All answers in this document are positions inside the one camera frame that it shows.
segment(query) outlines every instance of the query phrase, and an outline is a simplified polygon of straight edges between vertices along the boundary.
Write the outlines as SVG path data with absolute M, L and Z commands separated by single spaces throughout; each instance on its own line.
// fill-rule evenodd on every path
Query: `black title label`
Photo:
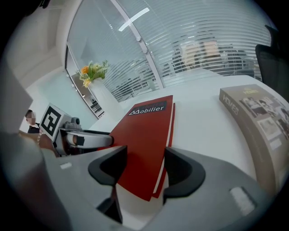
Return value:
M 150 113 L 150 112 L 164 111 L 166 110 L 166 107 L 167 107 L 167 101 L 151 103 L 151 104 L 147 104 L 143 106 L 134 107 L 128 115 L 133 116 L 133 115 Z

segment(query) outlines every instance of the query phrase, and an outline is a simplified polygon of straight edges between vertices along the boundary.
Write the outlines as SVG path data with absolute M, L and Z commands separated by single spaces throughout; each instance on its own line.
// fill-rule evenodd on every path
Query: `book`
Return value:
M 135 104 L 110 135 L 127 146 L 127 165 L 118 184 L 150 201 L 159 197 L 165 177 L 164 150 L 172 141 L 172 96 Z
M 247 141 L 258 183 L 276 195 L 288 175 L 289 109 L 256 84 L 222 88 L 219 100 Z

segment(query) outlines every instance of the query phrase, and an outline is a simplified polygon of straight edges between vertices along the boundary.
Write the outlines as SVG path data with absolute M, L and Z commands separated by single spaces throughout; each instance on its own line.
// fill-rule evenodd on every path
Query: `light blue wall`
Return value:
M 83 129 L 89 129 L 97 118 L 72 86 L 66 72 L 58 73 L 38 86 L 39 92 L 70 116 L 78 117 Z

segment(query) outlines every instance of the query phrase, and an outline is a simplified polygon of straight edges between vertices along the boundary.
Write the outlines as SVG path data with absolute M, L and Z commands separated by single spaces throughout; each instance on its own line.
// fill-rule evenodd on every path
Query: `white table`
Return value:
M 210 77 L 131 98 L 121 102 L 121 106 L 127 113 L 136 103 L 173 95 L 176 112 L 172 147 L 228 161 L 256 179 L 246 140 L 236 121 L 219 101 L 220 88 L 246 84 L 258 84 L 289 107 L 279 94 L 250 76 L 220 76 L 214 73 Z M 117 123 L 104 115 L 90 129 L 111 132 Z M 120 185 L 117 185 L 117 195 L 123 225 L 134 229 L 142 228 L 162 207 L 162 196 L 146 202 Z

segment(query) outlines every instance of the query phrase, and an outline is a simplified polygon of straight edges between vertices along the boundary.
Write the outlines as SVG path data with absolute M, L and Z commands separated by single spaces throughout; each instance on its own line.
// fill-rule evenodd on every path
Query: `orange flower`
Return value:
M 89 67 L 88 66 L 85 66 L 81 69 L 81 73 L 82 74 L 87 74 L 89 72 Z

